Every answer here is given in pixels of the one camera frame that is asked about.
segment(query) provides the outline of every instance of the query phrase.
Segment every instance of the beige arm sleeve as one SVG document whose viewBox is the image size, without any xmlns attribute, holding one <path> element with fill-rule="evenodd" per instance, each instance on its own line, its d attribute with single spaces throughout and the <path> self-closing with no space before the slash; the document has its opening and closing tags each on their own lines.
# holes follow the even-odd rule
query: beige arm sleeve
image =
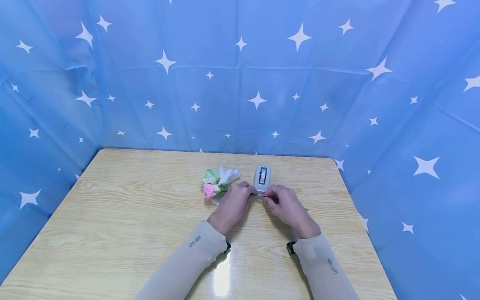
<svg viewBox="0 0 480 300">
<path fill-rule="evenodd" d="M 202 271 L 227 250 L 225 236 L 203 221 L 147 281 L 137 300 L 183 300 Z"/>
<path fill-rule="evenodd" d="M 299 239 L 293 250 L 300 259 L 315 300 L 359 299 L 323 234 Z"/>
</svg>

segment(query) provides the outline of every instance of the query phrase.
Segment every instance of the white star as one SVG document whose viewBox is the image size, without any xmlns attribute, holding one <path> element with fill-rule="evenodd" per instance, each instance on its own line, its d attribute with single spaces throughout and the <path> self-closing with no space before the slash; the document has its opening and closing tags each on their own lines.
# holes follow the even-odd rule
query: white star
<svg viewBox="0 0 480 300">
<path fill-rule="evenodd" d="M 30 54 L 30 49 L 33 49 L 33 47 L 25 44 L 21 40 L 19 40 L 20 44 L 17 45 L 18 48 L 22 48 L 23 50 L 27 51 L 28 54 Z"/>
<path fill-rule="evenodd" d="M 341 161 L 334 159 L 334 161 L 336 162 L 336 167 L 343 171 L 343 161 L 344 161 L 344 159 L 342 159 Z"/>
<path fill-rule="evenodd" d="M 345 32 L 347 32 L 348 30 L 354 28 L 353 26 L 350 25 L 350 19 L 348 19 L 348 21 L 345 24 L 343 24 L 342 26 L 339 26 L 339 27 L 342 28 L 342 30 L 343 30 L 342 35 L 344 35 Z"/>
<path fill-rule="evenodd" d="M 260 103 L 266 102 L 267 100 L 262 99 L 262 97 L 260 96 L 260 91 L 258 91 L 257 96 L 255 98 L 252 98 L 252 99 L 248 100 L 248 101 L 255 103 L 255 109 L 257 109 L 258 106 L 260 105 Z"/>
<path fill-rule="evenodd" d="M 176 61 L 174 61 L 174 60 L 168 60 L 167 55 L 165 54 L 165 50 L 163 50 L 162 58 L 159 59 L 159 60 L 156 60 L 156 62 L 163 65 L 163 67 L 165 68 L 165 71 L 167 71 L 167 74 L 168 74 L 168 69 L 170 68 L 170 66 L 173 65 L 174 63 L 176 63 Z"/>
<path fill-rule="evenodd" d="M 85 25 L 82 22 L 80 22 L 80 24 L 82 25 L 82 33 L 77 35 L 76 38 L 84 39 L 90 44 L 90 47 L 92 47 L 93 49 L 93 45 L 92 45 L 93 36 L 88 32 L 88 30 L 85 28 Z"/>
<path fill-rule="evenodd" d="M 437 1 L 434 1 L 434 3 L 438 4 L 437 13 L 439 13 L 442 9 L 444 9 L 445 6 L 455 4 L 456 2 L 452 0 L 437 0 Z"/>
<path fill-rule="evenodd" d="M 326 137 L 322 137 L 322 131 L 320 130 L 316 135 L 309 136 L 313 140 L 313 144 L 316 144 L 319 140 L 324 140 Z"/>
<path fill-rule="evenodd" d="M 30 130 L 30 136 L 29 136 L 29 137 L 34 136 L 34 137 L 40 138 L 40 137 L 38 136 L 38 129 L 37 129 L 37 130 L 33 130 L 33 129 L 30 129 L 30 128 L 29 128 L 28 130 Z"/>
<path fill-rule="evenodd" d="M 326 110 L 326 109 L 329 109 L 329 107 L 327 106 L 327 104 L 323 104 L 322 106 L 320 106 L 320 108 L 322 109 L 322 111 Z"/>
<path fill-rule="evenodd" d="M 366 218 L 366 219 L 363 218 L 363 217 L 361 216 L 361 214 L 359 214 L 359 217 L 360 217 L 360 220 L 361 220 L 361 222 L 362 222 L 362 224 L 363 224 L 363 228 L 365 228 L 365 231 L 368 232 L 368 225 L 367 225 L 367 223 L 368 223 L 368 218 Z"/>
<path fill-rule="evenodd" d="M 108 32 L 108 27 L 111 25 L 110 22 L 105 21 L 102 16 L 100 15 L 100 21 L 97 23 L 98 25 L 102 26 L 103 29 L 105 29 L 106 32 Z"/>
<path fill-rule="evenodd" d="M 198 108 L 200 108 L 201 106 L 198 106 L 195 102 L 193 103 L 193 106 L 191 108 L 193 108 L 195 111 L 197 111 Z"/>
<path fill-rule="evenodd" d="M 467 82 L 467 86 L 463 90 L 464 92 L 473 87 L 480 87 L 480 76 L 473 78 L 465 78 L 465 81 Z"/>
<path fill-rule="evenodd" d="M 24 207 L 25 204 L 27 204 L 27 203 L 38 205 L 38 203 L 36 202 L 36 197 L 38 196 L 38 194 L 40 194 L 40 191 L 41 190 L 38 190 L 38 192 L 33 193 L 33 194 L 27 194 L 27 193 L 24 193 L 24 192 L 20 192 L 20 196 L 22 196 L 22 202 L 20 203 L 20 209 L 22 209 L 22 207 Z"/>
<path fill-rule="evenodd" d="M 370 120 L 370 126 L 372 125 L 378 125 L 377 123 L 377 117 L 373 118 L 373 119 L 369 119 Z"/>
<path fill-rule="evenodd" d="M 403 224 L 403 231 L 410 231 L 412 234 L 415 234 L 415 233 L 413 233 L 413 225 L 407 225 L 403 222 L 402 222 L 402 224 Z"/>
<path fill-rule="evenodd" d="M 299 31 L 298 31 L 296 34 L 294 34 L 294 35 L 292 35 L 291 37 L 289 37 L 288 39 L 291 39 L 292 41 L 295 41 L 295 44 L 297 44 L 297 52 L 298 52 L 298 50 L 299 50 L 299 48 L 300 48 L 300 45 L 301 45 L 304 41 L 306 41 L 306 40 L 308 40 L 308 39 L 310 39 L 310 38 L 312 38 L 312 37 L 311 37 L 311 36 L 308 36 L 308 35 L 306 35 L 306 34 L 303 33 L 303 23 L 302 23 L 302 24 L 300 25 Z"/>
<path fill-rule="evenodd" d="M 242 37 L 240 37 L 240 41 L 238 41 L 238 43 L 235 44 L 235 45 L 237 45 L 238 47 L 240 47 L 240 51 L 241 51 L 241 49 L 242 49 L 243 47 L 245 47 L 246 45 L 248 45 L 248 44 L 243 41 L 243 38 L 242 38 Z"/>
<path fill-rule="evenodd" d="M 435 178 L 440 179 L 440 177 L 438 177 L 437 173 L 435 172 L 435 169 L 433 168 L 435 166 L 435 164 L 437 163 L 437 160 L 440 157 L 436 157 L 436 158 L 431 159 L 431 160 L 423 160 L 423 159 L 418 158 L 416 156 L 414 156 L 413 158 L 417 161 L 417 163 L 419 165 L 419 167 L 417 168 L 417 170 L 415 171 L 413 176 L 418 175 L 418 174 L 422 174 L 422 173 L 427 173 L 429 175 L 432 175 Z"/>
<path fill-rule="evenodd" d="M 89 107 L 92 107 L 92 104 L 91 104 L 91 103 L 92 103 L 92 101 L 96 100 L 96 98 L 90 98 L 89 96 L 87 96 L 87 95 L 82 91 L 82 96 L 76 98 L 75 100 L 83 101 L 83 102 L 85 102 L 86 104 L 88 104 Z"/>
<path fill-rule="evenodd" d="M 163 128 L 163 126 L 162 126 L 162 131 L 157 132 L 157 134 L 163 135 L 163 137 L 165 138 L 165 140 L 167 140 L 167 137 L 168 137 L 169 135 L 172 135 L 171 133 L 167 132 L 167 131 L 165 130 L 165 128 Z"/>
<path fill-rule="evenodd" d="M 145 104 L 145 106 L 148 106 L 148 108 L 152 109 L 152 106 L 155 105 L 155 103 L 152 103 L 150 101 L 147 100 L 147 104 Z"/>
<path fill-rule="evenodd" d="M 387 58 L 385 57 L 385 59 L 378 66 L 376 66 L 375 68 L 367 69 L 367 71 L 373 73 L 372 81 L 383 73 L 393 72 L 391 69 L 385 67 L 386 62 Z"/>
</svg>

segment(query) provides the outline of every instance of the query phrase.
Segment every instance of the wooden table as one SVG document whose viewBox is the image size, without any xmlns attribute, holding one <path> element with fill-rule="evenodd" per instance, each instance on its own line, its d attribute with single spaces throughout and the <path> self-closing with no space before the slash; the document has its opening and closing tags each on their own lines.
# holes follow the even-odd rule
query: wooden table
<svg viewBox="0 0 480 300">
<path fill-rule="evenodd" d="M 361 299 L 396 299 L 335 163 L 327 158 L 101 150 L 0 288 L 0 299 L 133 299 L 201 220 L 200 177 L 255 167 L 293 188 L 320 224 Z M 291 229 L 255 201 L 228 237 L 230 253 L 188 299 L 309 299 L 286 243 Z"/>
</svg>

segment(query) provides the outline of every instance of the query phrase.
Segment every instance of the small device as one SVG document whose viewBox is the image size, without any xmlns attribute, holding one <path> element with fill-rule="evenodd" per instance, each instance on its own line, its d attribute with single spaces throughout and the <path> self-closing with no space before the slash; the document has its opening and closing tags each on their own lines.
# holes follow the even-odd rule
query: small device
<svg viewBox="0 0 480 300">
<path fill-rule="evenodd" d="M 255 179 L 253 186 L 258 191 L 258 196 L 263 197 L 264 193 L 270 186 L 271 170 L 269 166 L 258 165 L 255 170 Z"/>
</svg>

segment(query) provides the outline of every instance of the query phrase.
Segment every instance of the blue curtain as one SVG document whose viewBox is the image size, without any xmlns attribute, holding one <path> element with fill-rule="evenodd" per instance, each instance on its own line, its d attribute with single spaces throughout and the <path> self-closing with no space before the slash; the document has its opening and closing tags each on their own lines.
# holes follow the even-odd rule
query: blue curtain
<svg viewBox="0 0 480 300">
<path fill-rule="evenodd" d="M 334 159 L 405 299 L 480 299 L 480 2 L 0 1 L 0 281 L 104 147 Z"/>
</svg>

